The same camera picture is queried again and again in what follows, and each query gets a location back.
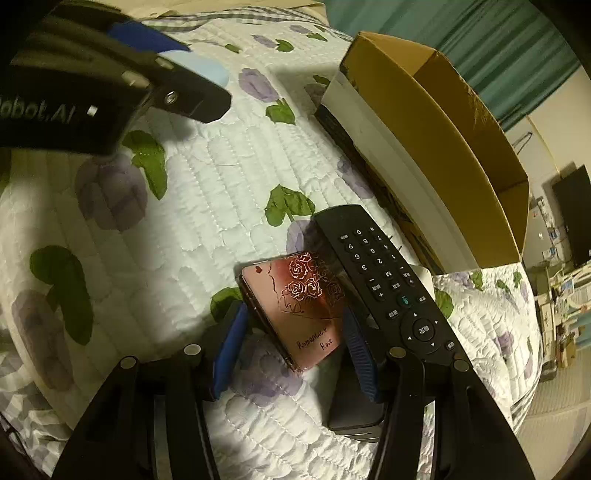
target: wall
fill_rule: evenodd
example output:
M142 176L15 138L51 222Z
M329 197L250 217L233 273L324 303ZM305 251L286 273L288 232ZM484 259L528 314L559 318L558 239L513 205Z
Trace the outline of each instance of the wall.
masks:
M556 220L563 224L552 185L585 165L591 173L591 80L582 67L550 95L529 118L524 118L507 132L516 144L525 134L534 136L519 153L519 160L530 179L532 194L547 199ZM566 237L561 229L561 237ZM571 257L568 241L558 245L561 259Z

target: black monitor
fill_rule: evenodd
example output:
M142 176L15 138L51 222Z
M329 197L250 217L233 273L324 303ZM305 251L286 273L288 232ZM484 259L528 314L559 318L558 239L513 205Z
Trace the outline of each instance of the black monitor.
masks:
M591 260L591 182L583 166L553 186L575 268Z

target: open cardboard box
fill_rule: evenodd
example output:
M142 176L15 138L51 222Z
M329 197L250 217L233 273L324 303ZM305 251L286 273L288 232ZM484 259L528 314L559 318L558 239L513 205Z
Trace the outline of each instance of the open cardboard box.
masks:
M443 54L361 32L316 116L432 273L521 260L527 175Z

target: phone case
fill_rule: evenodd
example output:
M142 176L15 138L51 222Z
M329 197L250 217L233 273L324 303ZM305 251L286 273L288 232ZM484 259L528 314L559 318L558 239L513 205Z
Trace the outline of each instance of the phone case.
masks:
M339 346L345 292L322 260L301 252L260 262L241 280L292 369L310 369Z

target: bed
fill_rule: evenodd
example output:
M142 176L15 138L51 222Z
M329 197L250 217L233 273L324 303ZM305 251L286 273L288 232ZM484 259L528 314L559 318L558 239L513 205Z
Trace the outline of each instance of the bed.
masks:
M418 263L313 116L347 35L267 7L147 24L223 64L230 111L203 125L151 109L109 159L13 150L9 180L0 183L0 411L47 473L120 358L149 361L199 338L225 300L240 298L235 265L300 249L313 211L361 204ZM138 164L135 155L153 163ZM301 201L277 215L268 208L273 192ZM48 274L52 265L63 275ZM517 430L541 372L523 268L444 275L433 284ZM73 303L64 289L75 293ZM299 377L254 329L230 388L206 407L221 477L366 477L375 445L322 426L337 364L330 356ZM417 478L430 474L433 426L430 405Z

